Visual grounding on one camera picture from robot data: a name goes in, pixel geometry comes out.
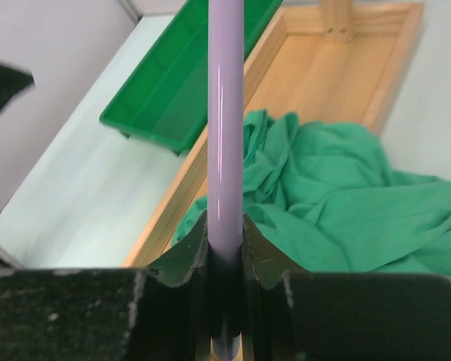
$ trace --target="wooden box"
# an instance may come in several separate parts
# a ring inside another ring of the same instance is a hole
[[[266,108],[301,122],[354,121],[379,132],[394,102],[422,19],[422,4],[281,7],[244,64],[244,114]],[[124,266],[152,262],[186,210],[207,192],[207,127]]]

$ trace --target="green tray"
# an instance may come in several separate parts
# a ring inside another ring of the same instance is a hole
[[[247,58],[282,0],[244,1]],[[189,0],[100,116],[124,135],[179,154],[207,123],[208,0]]]

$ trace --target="wooden post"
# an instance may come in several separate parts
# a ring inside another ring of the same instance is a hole
[[[354,38],[353,0],[321,0],[327,41],[348,43]]]

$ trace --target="wooden frame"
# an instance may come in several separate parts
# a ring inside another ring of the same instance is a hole
[[[281,7],[244,64],[244,114],[267,105],[275,117],[297,111],[304,122],[352,120],[379,132],[415,48],[422,11],[418,3],[350,6],[350,0]],[[186,210],[206,190],[207,127],[124,266],[146,265],[167,250]]]

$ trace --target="green cloth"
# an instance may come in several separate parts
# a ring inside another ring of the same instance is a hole
[[[188,210],[181,239],[207,208]],[[313,272],[420,272],[451,277],[451,182],[391,169],[355,123],[299,125],[265,111],[244,123],[244,211]]]

